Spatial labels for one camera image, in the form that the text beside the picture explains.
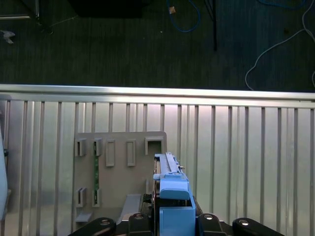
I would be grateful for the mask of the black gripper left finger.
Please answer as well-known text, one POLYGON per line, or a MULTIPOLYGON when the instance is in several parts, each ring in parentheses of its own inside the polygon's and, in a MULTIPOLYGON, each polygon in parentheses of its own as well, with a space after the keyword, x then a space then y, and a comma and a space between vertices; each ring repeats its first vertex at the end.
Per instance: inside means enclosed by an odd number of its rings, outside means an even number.
POLYGON ((127 195, 120 217, 96 218, 71 233, 72 236, 153 236, 152 195, 127 195))

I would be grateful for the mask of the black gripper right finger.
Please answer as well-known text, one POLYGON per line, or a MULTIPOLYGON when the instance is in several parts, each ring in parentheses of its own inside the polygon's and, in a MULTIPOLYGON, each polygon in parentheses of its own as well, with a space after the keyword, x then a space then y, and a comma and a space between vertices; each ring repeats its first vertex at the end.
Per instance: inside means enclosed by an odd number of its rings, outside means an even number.
POLYGON ((281 236, 282 234, 250 218, 237 218, 229 225, 212 213, 196 206, 195 234, 197 236, 281 236))

